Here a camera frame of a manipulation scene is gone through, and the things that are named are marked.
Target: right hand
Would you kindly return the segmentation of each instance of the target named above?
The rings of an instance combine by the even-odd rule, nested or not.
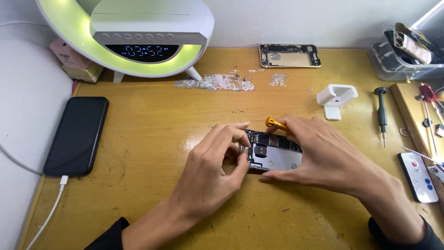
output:
[[[287,125],[286,137],[301,145],[302,163],[292,170],[265,172],[262,181],[292,181],[357,198],[400,183],[320,118],[284,115],[276,121]],[[268,133],[276,130],[275,126],[267,128]]]

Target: black sleeve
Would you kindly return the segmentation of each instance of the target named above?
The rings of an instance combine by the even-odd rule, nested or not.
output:
[[[123,250],[122,230],[129,225],[128,221],[121,217],[105,233],[89,244],[85,250]]]
[[[432,227],[424,220],[425,223],[425,236],[419,243],[415,245],[402,245],[395,243],[385,237],[382,233],[381,228],[373,219],[369,220],[369,231],[370,234],[379,243],[382,249],[393,249],[393,250],[444,250],[444,245],[438,236],[433,231]]]

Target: white speaker lamp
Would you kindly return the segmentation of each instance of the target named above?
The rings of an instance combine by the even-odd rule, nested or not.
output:
[[[36,0],[54,32],[74,50],[124,75],[202,77],[193,65],[213,33],[200,0],[102,0],[89,16],[76,0]]]

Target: yellow desk surface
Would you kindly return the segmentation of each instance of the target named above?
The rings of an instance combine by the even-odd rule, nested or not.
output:
[[[256,49],[208,49],[196,64],[200,74],[251,77],[254,91],[208,91],[174,87],[185,74],[164,79],[124,77],[112,83],[105,71],[95,84],[81,84],[77,96],[104,96],[110,106],[93,171],[71,178],[47,228],[33,249],[83,249],[119,217],[134,222],[178,180],[188,152],[216,123],[251,121],[265,130],[268,116],[292,113],[324,117],[315,96],[329,84],[353,85],[359,96],[329,121],[370,159],[400,178],[419,214],[444,239],[437,204],[415,203],[396,157],[399,145],[414,148],[399,133],[405,124],[390,93],[387,148],[377,123],[376,87],[394,82],[377,77],[364,50],[320,50],[319,69],[260,69]],[[269,86],[271,73],[286,73],[286,87]],[[369,214],[353,197],[292,183],[277,185],[248,174],[242,188],[221,209],[163,249],[374,249]],[[42,178],[19,249],[32,240],[51,210],[58,178]]]

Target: black smartphone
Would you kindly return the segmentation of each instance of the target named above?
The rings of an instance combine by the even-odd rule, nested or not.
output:
[[[43,167],[47,176],[82,176],[91,172],[108,111],[104,97],[68,100]]]

